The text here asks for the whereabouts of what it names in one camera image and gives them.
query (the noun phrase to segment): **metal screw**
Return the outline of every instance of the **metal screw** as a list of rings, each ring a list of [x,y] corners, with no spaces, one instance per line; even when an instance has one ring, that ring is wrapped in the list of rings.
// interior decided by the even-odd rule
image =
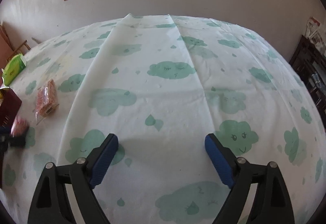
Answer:
[[[53,167],[53,163],[52,162],[48,162],[46,165],[45,165],[45,168],[46,169],[51,169]]]
[[[269,166],[272,167],[272,168],[276,168],[278,166],[278,164],[276,162],[274,162],[274,161],[271,161],[269,163]]]
[[[240,164],[244,164],[244,163],[246,163],[246,159],[243,157],[239,157],[239,158],[237,158],[237,162],[239,162]]]
[[[83,163],[85,163],[86,162],[86,159],[84,158],[84,157],[81,157],[81,158],[78,158],[77,159],[77,163],[78,164],[83,164]]]

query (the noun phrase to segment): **wall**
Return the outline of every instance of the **wall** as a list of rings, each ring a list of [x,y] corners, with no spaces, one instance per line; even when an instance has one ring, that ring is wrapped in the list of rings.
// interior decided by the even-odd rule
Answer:
[[[326,21],[320,0],[3,0],[0,20],[14,46],[126,14],[176,14],[237,23],[261,34],[289,60],[309,16]]]

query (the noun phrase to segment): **tablecloth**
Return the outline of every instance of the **tablecloth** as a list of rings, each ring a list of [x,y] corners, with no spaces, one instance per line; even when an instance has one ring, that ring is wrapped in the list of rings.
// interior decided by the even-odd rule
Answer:
[[[27,222],[47,162],[87,157],[109,133],[119,148],[94,193],[112,224],[212,223],[229,189],[205,152],[209,133],[251,163],[279,165],[296,223],[325,194],[319,113],[298,75],[254,31],[215,19],[129,14],[49,39],[26,59],[11,87],[31,127],[25,149],[5,155],[0,191],[17,223]],[[60,105],[36,125],[37,89],[51,78]]]

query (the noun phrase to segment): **green tissue package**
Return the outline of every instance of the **green tissue package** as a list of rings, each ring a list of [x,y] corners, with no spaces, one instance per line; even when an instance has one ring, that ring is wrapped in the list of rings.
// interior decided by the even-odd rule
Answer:
[[[26,59],[23,54],[15,55],[2,70],[2,80],[8,86],[16,76],[26,68]]]

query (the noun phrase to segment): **pink plastic package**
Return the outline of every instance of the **pink plastic package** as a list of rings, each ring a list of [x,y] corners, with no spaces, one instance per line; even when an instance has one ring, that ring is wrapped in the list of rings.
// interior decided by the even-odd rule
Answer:
[[[11,127],[11,136],[18,137],[24,134],[29,128],[29,123],[25,118],[16,115],[14,123]]]
[[[51,79],[37,93],[36,123],[38,124],[44,117],[47,117],[58,105],[57,90],[54,80]]]

